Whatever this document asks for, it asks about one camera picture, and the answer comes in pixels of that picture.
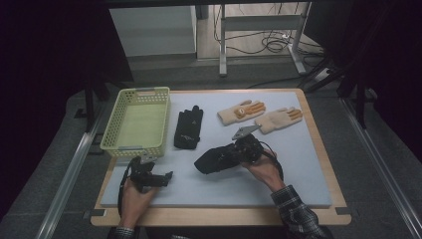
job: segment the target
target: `sleeve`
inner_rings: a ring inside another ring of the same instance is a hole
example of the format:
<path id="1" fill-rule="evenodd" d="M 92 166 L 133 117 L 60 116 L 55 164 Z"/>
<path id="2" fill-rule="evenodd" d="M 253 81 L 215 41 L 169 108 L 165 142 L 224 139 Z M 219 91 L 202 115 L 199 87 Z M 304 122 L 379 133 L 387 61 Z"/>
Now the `sleeve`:
<path id="1" fill-rule="evenodd" d="M 271 194 L 280 216 L 298 238 L 327 238 L 318 225 L 317 215 L 311 211 L 289 185 Z"/>
<path id="2" fill-rule="evenodd" d="M 117 227 L 114 232 L 113 239 L 132 239 L 134 230 L 125 227 Z"/>

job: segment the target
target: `person's right hand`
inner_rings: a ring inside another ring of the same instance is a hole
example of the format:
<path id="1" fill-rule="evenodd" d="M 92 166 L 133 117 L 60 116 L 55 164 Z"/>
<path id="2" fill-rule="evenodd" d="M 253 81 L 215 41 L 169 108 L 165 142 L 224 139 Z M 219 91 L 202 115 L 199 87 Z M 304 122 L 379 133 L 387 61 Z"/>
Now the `person's right hand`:
<path id="1" fill-rule="evenodd" d="M 242 162 L 242 166 L 247 168 L 258 180 L 264 182 L 272 192 L 286 187 L 274 163 L 263 154 L 255 163 Z"/>

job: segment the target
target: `glove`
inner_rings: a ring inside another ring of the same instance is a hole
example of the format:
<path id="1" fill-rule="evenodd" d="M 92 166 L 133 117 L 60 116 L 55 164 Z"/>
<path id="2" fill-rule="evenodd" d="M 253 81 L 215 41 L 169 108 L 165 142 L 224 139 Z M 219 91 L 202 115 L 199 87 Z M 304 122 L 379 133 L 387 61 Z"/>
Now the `glove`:
<path id="1" fill-rule="evenodd" d="M 239 159 L 233 154 L 233 146 L 230 143 L 209 149 L 194 162 L 195 167 L 200 172 L 209 174 L 239 165 Z"/>
<path id="2" fill-rule="evenodd" d="M 192 111 L 185 110 L 179 113 L 176 133 L 174 134 L 174 146 L 182 149 L 195 149 L 200 139 L 202 116 L 204 112 L 194 106 Z"/>
<path id="3" fill-rule="evenodd" d="M 238 105 L 230 107 L 226 110 L 218 112 L 223 125 L 229 125 L 233 122 L 245 121 L 251 118 L 255 118 L 265 111 L 264 103 L 255 101 L 252 103 L 251 100 L 241 102 Z"/>
<path id="4" fill-rule="evenodd" d="M 255 124 L 260 125 L 263 134 L 275 129 L 287 127 L 302 120 L 302 111 L 295 108 L 281 108 L 255 119 Z"/>

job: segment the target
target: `gray floor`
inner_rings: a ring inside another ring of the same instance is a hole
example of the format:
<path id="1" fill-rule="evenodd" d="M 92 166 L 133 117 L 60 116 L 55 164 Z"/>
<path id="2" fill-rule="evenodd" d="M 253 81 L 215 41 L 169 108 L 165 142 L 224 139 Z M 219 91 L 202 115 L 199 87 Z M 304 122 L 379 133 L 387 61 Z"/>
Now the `gray floor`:
<path id="1" fill-rule="evenodd" d="M 196 61 L 183 56 L 129 60 L 135 78 L 134 83 L 126 83 L 130 87 L 167 86 L 173 91 L 246 89 L 274 81 L 255 88 L 294 88 L 300 82 L 290 58 L 230 59 L 227 78 L 219 78 L 216 61 Z M 349 225 L 329 228 L 335 238 L 414 238 L 337 98 L 337 86 L 338 82 L 333 82 L 307 94 L 322 141 L 352 213 Z M 111 99 L 103 104 L 106 104 L 105 115 L 109 116 L 119 88 L 107 87 Z M 86 121 L 74 118 L 77 110 L 84 107 L 83 93 L 69 98 L 67 114 L 54 141 L 1 222 L 0 238 L 34 238 L 37 235 L 84 134 Z M 421 163 L 371 104 L 366 105 L 365 113 L 367 131 L 397 183 L 420 213 Z M 99 131 L 104 131 L 105 126 L 106 121 L 103 121 Z M 93 152 L 98 150 L 97 145 L 91 148 Z M 108 162 L 106 154 L 89 154 L 85 158 L 64 212 L 53 230 L 53 238 L 106 238 L 109 228 L 91 225 L 87 213 L 94 208 Z"/>

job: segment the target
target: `yellow plastic basket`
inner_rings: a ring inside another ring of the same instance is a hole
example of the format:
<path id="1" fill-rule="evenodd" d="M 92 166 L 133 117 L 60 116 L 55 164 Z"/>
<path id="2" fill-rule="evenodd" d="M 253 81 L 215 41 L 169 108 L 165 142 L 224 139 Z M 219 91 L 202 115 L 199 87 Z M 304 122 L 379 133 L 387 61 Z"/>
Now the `yellow plastic basket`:
<path id="1" fill-rule="evenodd" d="M 105 128 L 101 149 L 115 157 L 145 153 L 163 156 L 169 110 L 169 88 L 121 90 Z"/>

